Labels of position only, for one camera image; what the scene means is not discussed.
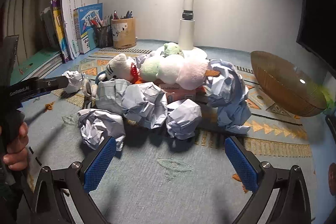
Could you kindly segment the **person's left hand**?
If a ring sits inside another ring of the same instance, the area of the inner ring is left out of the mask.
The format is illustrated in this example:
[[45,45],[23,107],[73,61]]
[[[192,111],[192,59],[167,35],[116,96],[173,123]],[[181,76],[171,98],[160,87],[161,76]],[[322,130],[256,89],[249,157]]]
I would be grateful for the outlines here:
[[7,146],[7,154],[3,156],[3,162],[13,171],[21,171],[27,168],[29,156],[26,146],[29,143],[29,128],[23,122],[19,128],[17,138]]

